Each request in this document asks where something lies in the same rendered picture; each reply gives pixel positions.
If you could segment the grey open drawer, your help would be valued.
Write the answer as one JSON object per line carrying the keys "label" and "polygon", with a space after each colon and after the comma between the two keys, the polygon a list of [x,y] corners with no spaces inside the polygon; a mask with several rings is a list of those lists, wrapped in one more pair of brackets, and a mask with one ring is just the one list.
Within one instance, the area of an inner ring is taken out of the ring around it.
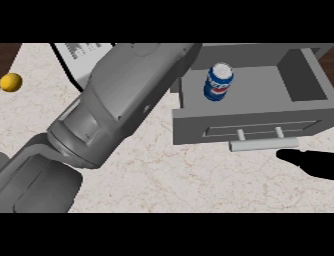
{"label": "grey open drawer", "polygon": [[[180,107],[226,110],[281,110],[294,103],[334,99],[334,88],[319,65],[332,43],[204,43],[196,61],[170,92],[180,93]],[[235,79],[224,99],[204,97],[210,67],[224,62]]]}

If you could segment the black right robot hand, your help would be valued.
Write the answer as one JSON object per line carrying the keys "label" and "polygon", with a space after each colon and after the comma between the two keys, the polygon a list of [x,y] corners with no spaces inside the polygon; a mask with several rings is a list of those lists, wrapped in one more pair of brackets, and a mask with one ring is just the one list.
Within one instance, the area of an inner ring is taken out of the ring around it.
{"label": "black right robot hand", "polygon": [[334,180],[334,153],[279,149],[276,157],[294,164],[313,177]]}

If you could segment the blue soda can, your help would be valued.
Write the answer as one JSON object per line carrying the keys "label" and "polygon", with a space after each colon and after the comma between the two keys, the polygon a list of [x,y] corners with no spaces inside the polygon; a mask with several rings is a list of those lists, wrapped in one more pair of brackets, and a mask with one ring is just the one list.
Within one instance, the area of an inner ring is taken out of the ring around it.
{"label": "blue soda can", "polygon": [[232,67],[223,62],[216,63],[208,69],[204,85],[204,96],[208,100],[220,101],[224,98],[233,78]]}

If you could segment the yellow lemon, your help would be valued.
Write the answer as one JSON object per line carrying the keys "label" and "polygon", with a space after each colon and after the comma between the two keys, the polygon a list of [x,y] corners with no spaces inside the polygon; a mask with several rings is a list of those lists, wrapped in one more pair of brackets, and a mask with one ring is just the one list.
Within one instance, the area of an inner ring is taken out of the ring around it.
{"label": "yellow lemon", "polygon": [[6,92],[15,92],[22,86],[22,77],[16,73],[7,73],[0,78],[0,89]]}

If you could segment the white appliance with black edge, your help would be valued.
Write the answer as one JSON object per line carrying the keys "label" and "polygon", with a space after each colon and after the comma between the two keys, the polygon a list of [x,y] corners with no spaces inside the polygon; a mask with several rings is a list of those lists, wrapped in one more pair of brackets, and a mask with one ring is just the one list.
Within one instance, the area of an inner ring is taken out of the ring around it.
{"label": "white appliance with black edge", "polygon": [[114,43],[50,44],[68,80],[78,91],[84,90],[93,67],[114,46]]}

